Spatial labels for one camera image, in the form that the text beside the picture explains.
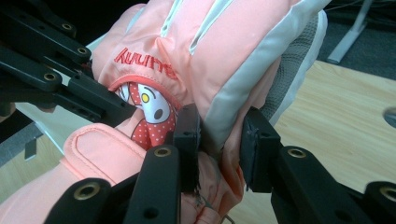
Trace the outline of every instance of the wooden table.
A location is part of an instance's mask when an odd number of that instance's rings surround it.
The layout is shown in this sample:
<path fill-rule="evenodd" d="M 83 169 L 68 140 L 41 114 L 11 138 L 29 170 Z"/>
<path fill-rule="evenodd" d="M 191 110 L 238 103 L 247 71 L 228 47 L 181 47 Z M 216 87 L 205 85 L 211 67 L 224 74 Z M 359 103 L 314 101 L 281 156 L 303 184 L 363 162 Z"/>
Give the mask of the wooden table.
<path fill-rule="evenodd" d="M 275 128 L 284 146 L 312 152 L 340 183 L 396 183 L 396 129 L 383 119 L 396 107 L 396 81 L 315 62 Z M 246 193 L 231 212 L 236 223 L 277 223 L 270 194 Z"/>
<path fill-rule="evenodd" d="M 12 160 L 0 167 L 0 203 L 15 191 L 51 170 L 63 154 L 45 135 L 36 139 L 37 152 L 32 159 L 25 159 L 20 152 Z"/>

